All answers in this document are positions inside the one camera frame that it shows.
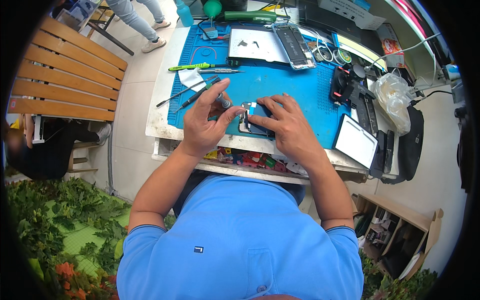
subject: green air blower bulb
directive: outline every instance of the green air blower bulb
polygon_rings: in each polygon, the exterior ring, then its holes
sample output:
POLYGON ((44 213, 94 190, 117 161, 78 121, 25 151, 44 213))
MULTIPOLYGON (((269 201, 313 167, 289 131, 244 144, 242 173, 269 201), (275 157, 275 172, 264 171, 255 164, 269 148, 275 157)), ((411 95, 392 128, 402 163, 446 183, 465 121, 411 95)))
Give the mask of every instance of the green air blower bulb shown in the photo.
POLYGON ((213 19, 222 12, 222 4, 219 0, 208 0, 204 4, 204 13, 210 20, 210 26, 213 27, 213 19))

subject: red wire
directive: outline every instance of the red wire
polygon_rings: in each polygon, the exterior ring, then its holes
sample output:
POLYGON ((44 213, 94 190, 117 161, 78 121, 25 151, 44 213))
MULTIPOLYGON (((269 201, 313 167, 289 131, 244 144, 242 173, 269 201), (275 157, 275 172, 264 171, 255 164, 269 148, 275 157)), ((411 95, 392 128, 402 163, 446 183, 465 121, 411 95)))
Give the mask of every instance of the red wire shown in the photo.
POLYGON ((190 60, 190 63, 189 63, 189 65, 191 65, 191 64, 192 64, 193 57, 195 56, 195 52, 197 52, 197 50, 198 50, 198 49, 200 49, 200 48, 209 48, 209 49, 213 50, 213 52, 215 52, 215 59, 216 59, 216 51, 215 51, 215 49, 213 49, 212 47, 201 46, 201 47, 198 47, 197 49, 195 49, 195 51, 193 52, 193 54, 192 54, 192 60, 190 60))

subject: man's left hand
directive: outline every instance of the man's left hand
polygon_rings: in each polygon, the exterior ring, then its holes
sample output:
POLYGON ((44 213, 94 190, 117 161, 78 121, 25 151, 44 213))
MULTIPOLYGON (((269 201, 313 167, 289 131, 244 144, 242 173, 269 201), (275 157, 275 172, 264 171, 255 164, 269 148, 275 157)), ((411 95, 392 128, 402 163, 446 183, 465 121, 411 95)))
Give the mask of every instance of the man's left hand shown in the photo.
POLYGON ((218 144, 233 119, 245 111, 241 106, 233 106, 223 111, 220 102, 215 102, 220 93, 223 93, 225 99, 231 101, 224 92, 229 84, 228 78, 214 84, 202 93, 193 107, 183 116, 184 137, 180 146, 186 154, 197 158, 203 157, 218 144), (217 121, 208 121, 209 117, 217 115, 220 115, 217 121))

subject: blue polo shirt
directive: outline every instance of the blue polo shirt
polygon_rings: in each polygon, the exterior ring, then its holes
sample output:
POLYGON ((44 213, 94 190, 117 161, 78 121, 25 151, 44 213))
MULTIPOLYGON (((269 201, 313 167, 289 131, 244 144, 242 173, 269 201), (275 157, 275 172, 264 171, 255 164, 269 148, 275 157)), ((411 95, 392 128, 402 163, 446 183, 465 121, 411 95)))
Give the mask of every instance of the blue polo shirt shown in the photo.
POLYGON ((323 230, 274 183, 217 175, 192 191, 168 232, 131 230, 117 289, 121 300, 347 300, 360 299, 363 273, 352 229, 323 230))

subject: shirt button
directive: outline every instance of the shirt button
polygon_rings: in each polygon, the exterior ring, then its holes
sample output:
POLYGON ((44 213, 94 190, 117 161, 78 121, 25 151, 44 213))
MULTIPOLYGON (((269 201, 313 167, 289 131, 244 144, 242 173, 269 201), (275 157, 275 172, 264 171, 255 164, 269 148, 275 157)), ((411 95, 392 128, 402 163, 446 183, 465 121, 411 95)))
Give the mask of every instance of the shirt button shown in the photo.
POLYGON ((261 292, 266 291, 266 290, 267 290, 267 287, 264 286, 264 285, 261 285, 261 286, 257 287, 257 293, 261 293, 261 292))

